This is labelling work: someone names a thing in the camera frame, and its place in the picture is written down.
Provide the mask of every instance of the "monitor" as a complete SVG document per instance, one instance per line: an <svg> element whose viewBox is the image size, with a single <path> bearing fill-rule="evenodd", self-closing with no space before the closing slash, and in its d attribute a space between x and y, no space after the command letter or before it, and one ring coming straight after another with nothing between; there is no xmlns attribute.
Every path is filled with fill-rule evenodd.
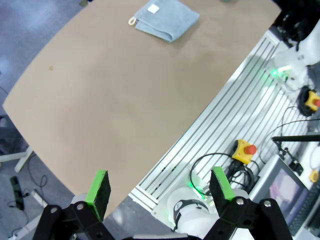
<svg viewBox="0 0 320 240"><path fill-rule="evenodd" d="M250 199L256 203L262 199L275 199L289 226L304 205L308 189L278 155L267 162L259 177L249 194Z"/></svg>

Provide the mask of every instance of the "keyboard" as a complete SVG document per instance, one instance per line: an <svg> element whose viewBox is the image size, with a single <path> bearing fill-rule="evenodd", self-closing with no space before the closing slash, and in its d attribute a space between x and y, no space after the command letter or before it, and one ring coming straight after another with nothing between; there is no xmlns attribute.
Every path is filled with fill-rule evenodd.
<svg viewBox="0 0 320 240"><path fill-rule="evenodd" d="M306 221L309 213L316 204L318 197L320 195L320 180L318 180L309 191L309 195L304 201L302 208L299 210L298 214L293 219L292 223L289 225L289 230L292 236L295 236L301 226Z"/></svg>

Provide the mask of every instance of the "yellow object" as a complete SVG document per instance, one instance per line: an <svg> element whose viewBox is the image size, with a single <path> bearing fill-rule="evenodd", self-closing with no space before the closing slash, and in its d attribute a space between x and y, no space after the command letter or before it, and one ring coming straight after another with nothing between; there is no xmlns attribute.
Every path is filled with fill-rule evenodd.
<svg viewBox="0 0 320 240"><path fill-rule="evenodd" d="M315 101L320 100L320 96L318 96L315 92L313 91L309 91L309 98L308 100L305 102L304 105L310 107L313 111L317 111L318 110L318 106L315 105Z"/></svg>
<svg viewBox="0 0 320 240"><path fill-rule="evenodd" d="M246 154L245 148L250 147L252 144L248 143L247 141L243 139L237 140L237 148L234 151L232 158L236 159L244 164L249 164L251 162L251 159L253 157L253 154Z"/></svg>
<svg viewBox="0 0 320 240"><path fill-rule="evenodd" d="M310 181L313 182L313 183L316 183L318 182L318 179L319 179L319 173L317 170L313 170L312 173L310 174L310 177L309 177Z"/></svg>

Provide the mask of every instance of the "slotted aluminum panel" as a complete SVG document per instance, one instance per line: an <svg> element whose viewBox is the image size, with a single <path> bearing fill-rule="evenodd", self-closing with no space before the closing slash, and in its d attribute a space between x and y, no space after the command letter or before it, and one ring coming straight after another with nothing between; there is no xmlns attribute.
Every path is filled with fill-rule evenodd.
<svg viewBox="0 0 320 240"><path fill-rule="evenodd" d="M292 99L299 92L284 91L280 82L267 70L268 61L279 50L279 44L270 31L265 33L192 126L132 190L129 196L134 201L152 211L162 196L170 191L172 183L183 169L191 168L193 162L204 154L229 153L237 139L255 144L265 162L278 152L270 139L278 136L281 129L266 136L282 122L305 119L296 108L287 110L295 105ZM283 135L303 135L306 131L306 122L288 124L282 129ZM294 154L299 143L283 143L282 146L288 147ZM260 168L263 167L258 154L254 155L253 160ZM194 172L209 182L212 166L227 168L230 162L227 156L208 156L199 162ZM251 163L248 167L253 173L258 172L255 164Z"/></svg>

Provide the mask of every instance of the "table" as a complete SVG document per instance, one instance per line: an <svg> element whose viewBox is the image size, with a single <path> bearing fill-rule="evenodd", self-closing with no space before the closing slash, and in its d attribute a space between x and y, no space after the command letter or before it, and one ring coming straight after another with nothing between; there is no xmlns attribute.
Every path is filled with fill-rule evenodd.
<svg viewBox="0 0 320 240"><path fill-rule="evenodd" d="M74 193L107 169L111 212L224 86L280 10L183 0L199 22L173 43L128 20L143 0L95 0L44 47L4 109Z"/></svg>

